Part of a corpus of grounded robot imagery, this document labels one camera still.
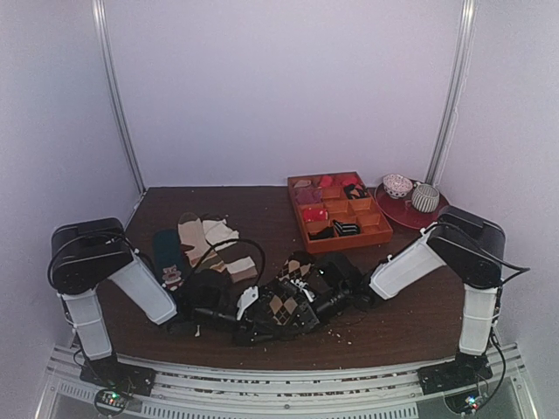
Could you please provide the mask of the brown argyle sock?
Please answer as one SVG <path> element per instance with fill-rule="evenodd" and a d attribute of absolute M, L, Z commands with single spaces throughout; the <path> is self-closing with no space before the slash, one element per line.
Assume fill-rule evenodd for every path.
<path fill-rule="evenodd" d="M 260 289 L 263 313 L 274 338 L 307 333 L 318 324 L 303 291 L 314 261 L 306 251 L 293 252 L 274 279 Z"/>

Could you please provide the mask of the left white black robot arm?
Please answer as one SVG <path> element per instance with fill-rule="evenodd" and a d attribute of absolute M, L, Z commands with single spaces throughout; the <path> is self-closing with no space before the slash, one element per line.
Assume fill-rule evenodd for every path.
<path fill-rule="evenodd" d="M 228 237 L 197 247 L 175 230 L 153 236 L 153 256 L 134 246 L 122 223 L 103 218 L 57 228 L 47 279 L 61 298 L 93 375 L 108 388 L 126 378 L 114 358 L 114 347 L 98 297 L 100 285 L 119 288 L 154 325 L 169 334 L 185 334 L 205 321 L 238 329 L 263 299 L 258 284 L 228 301 L 231 275 L 217 263 L 217 249 L 241 244 Z"/>

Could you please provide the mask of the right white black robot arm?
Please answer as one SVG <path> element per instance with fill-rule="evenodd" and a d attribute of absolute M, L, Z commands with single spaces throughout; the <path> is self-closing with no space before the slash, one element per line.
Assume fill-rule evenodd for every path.
<path fill-rule="evenodd" d="M 299 309 L 314 327 L 348 304 L 366 310 L 396 297 L 404 288 L 438 268 L 449 267 L 465 289 L 462 327 L 454 361 L 447 363 L 448 378 L 466 385 L 487 365 L 487 347 L 500 311 L 504 281 L 501 271 L 504 230 L 497 224 L 453 206 L 420 231 L 419 238 L 395 256 L 388 256 L 363 275 L 348 258 L 330 252 L 318 261 L 304 252 L 294 253 L 271 285 L 279 292 L 272 299 L 274 318 L 290 324 Z"/>

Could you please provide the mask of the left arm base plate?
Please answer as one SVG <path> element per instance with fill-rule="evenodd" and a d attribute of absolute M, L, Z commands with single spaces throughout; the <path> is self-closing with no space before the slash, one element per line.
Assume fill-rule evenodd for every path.
<path fill-rule="evenodd" d="M 156 371 L 117 360 L 115 354 L 91 361 L 85 358 L 79 378 L 94 385 L 133 395 L 150 396 Z"/>

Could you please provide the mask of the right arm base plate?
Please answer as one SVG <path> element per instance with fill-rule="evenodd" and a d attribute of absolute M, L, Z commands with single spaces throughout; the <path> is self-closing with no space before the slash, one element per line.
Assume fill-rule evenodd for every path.
<path fill-rule="evenodd" d="M 493 371 L 485 355 L 457 353 L 453 361 L 418 370 L 418 380 L 424 395 L 470 386 L 479 378 L 489 380 L 492 377 Z"/>

